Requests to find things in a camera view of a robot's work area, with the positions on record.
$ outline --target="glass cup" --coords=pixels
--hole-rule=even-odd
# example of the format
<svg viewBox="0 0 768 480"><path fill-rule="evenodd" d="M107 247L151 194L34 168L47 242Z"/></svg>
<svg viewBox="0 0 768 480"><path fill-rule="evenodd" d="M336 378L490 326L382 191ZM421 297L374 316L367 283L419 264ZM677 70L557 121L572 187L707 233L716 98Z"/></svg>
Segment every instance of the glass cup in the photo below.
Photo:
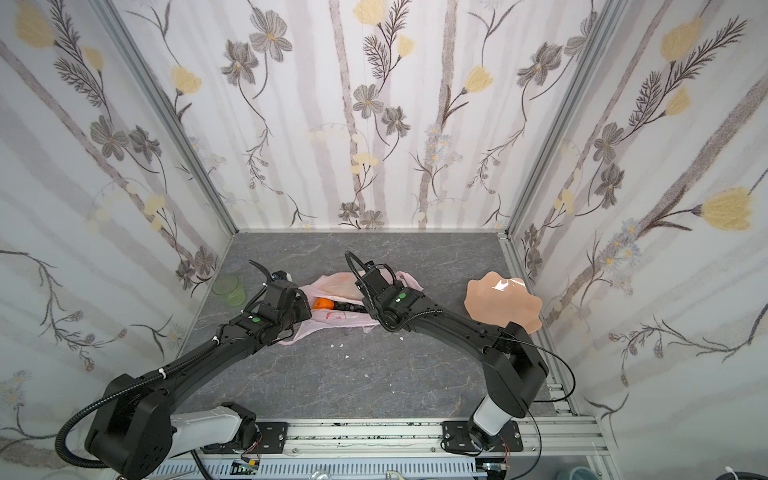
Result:
<svg viewBox="0 0 768 480"><path fill-rule="evenodd" d="M222 275L216 278L211 291L229 306L238 306L245 301L243 284L236 275Z"/></svg>

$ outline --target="wallpaper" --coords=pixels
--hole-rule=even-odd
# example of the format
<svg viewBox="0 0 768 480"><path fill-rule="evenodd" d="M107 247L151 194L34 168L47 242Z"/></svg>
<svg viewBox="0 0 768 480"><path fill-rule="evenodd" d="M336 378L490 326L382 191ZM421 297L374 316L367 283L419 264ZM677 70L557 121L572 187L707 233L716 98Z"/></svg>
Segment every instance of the wallpaper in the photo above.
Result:
<svg viewBox="0 0 768 480"><path fill-rule="evenodd" d="M238 227L502 228L592 0L116 0Z"/></svg>
<svg viewBox="0 0 768 480"><path fill-rule="evenodd" d="M0 476L100 475L55 433L177 355L230 236L87 2L0 13Z"/></svg>
<svg viewBox="0 0 768 480"><path fill-rule="evenodd" d="M628 480L768 470L767 25L629 2L514 232Z"/></svg>

